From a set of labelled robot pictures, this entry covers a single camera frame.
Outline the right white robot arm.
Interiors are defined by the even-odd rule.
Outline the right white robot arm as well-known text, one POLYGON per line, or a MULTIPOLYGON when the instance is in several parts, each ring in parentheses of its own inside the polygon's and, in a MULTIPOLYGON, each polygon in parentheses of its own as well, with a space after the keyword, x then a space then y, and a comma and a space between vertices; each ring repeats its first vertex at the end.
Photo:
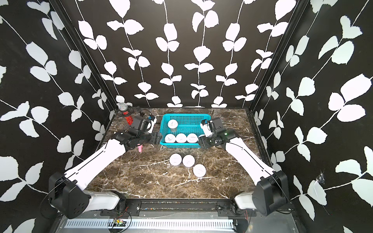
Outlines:
POLYGON ((204 131, 198 139, 200 147, 222 147, 240 163, 255 184, 254 191, 234 197, 237 208, 254 209, 268 216, 288 204, 288 178, 284 172, 275 171, 259 159, 236 131, 224 128, 220 118, 203 119, 200 127, 204 131))

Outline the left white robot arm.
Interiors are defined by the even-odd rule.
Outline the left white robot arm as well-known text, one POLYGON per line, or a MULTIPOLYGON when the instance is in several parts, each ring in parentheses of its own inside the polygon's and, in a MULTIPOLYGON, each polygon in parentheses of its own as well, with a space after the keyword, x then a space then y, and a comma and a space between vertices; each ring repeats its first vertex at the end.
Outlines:
POLYGON ((115 133, 99 150, 65 173, 49 178, 48 202, 68 219, 87 211, 126 209, 126 197, 117 191, 86 191, 89 183, 109 164, 139 145, 158 145, 162 134, 153 131, 156 117, 136 116, 129 129, 115 133))

